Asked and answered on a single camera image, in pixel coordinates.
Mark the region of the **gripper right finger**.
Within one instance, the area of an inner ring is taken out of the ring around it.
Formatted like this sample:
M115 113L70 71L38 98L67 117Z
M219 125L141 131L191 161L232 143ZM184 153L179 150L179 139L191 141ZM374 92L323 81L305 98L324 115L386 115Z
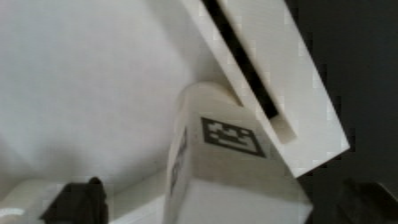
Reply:
M333 224L398 224L398 197L379 182L344 180Z

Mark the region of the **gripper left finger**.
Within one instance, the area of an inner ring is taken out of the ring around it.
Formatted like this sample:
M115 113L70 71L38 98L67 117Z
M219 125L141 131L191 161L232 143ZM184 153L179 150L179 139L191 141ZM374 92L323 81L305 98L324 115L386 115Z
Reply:
M108 224L102 182L24 181L0 200L0 224Z

